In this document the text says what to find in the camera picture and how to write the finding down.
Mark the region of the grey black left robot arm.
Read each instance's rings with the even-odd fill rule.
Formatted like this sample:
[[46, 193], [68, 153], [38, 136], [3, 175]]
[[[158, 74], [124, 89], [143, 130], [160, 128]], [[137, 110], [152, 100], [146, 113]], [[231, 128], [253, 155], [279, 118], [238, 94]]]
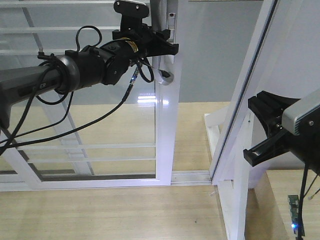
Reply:
[[172, 44], [170, 30], [152, 30], [142, 18], [122, 16], [120, 29], [112, 40], [83, 49], [66, 50], [63, 55], [38, 55], [39, 66], [1, 70], [0, 126], [10, 126], [11, 108], [27, 100], [32, 93], [50, 90], [60, 95], [96, 84], [115, 85], [134, 64], [145, 64], [149, 57], [176, 55], [178, 44]]

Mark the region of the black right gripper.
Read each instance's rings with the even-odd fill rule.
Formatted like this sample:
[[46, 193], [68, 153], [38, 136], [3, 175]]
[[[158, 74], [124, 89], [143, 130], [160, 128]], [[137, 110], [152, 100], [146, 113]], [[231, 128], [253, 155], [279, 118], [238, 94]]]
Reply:
[[251, 166], [291, 152], [309, 164], [309, 168], [316, 174], [320, 173], [320, 111], [314, 110], [298, 122], [298, 135], [292, 134], [282, 125], [284, 110], [299, 100], [264, 90], [248, 99], [248, 108], [262, 125], [280, 125], [275, 135], [251, 149], [243, 150], [243, 157]]

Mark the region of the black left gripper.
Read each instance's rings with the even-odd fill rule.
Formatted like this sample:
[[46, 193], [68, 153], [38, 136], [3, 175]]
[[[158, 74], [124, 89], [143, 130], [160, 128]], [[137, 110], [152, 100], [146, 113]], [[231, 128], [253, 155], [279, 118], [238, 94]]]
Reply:
[[143, 19], [147, 13], [123, 13], [120, 27], [112, 32], [111, 52], [116, 59], [135, 59], [138, 56], [158, 57], [179, 52], [179, 44], [168, 42], [170, 30], [152, 30]]

